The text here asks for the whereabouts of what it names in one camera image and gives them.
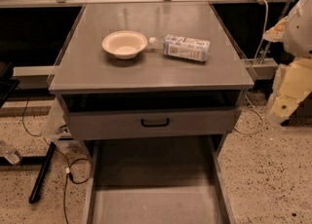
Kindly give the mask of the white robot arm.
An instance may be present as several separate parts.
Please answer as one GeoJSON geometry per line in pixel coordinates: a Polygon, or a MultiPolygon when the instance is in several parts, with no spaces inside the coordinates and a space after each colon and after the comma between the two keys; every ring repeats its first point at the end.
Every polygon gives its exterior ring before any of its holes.
{"type": "Polygon", "coordinates": [[[278,67],[267,103],[267,121],[282,124],[312,93],[312,0],[299,0],[263,39],[281,42],[294,56],[289,65],[278,67]]]}

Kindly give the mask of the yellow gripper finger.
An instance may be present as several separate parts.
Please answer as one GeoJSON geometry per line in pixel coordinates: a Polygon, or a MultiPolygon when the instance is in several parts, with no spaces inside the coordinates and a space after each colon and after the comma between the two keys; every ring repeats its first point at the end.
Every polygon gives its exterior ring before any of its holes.
{"type": "Polygon", "coordinates": [[[273,43],[282,42],[286,22],[287,17],[280,19],[273,27],[264,32],[263,39],[273,43]]]}
{"type": "Polygon", "coordinates": [[[296,57],[289,65],[280,64],[272,90],[267,102],[266,120],[282,124],[312,93],[312,59],[296,57]]]}

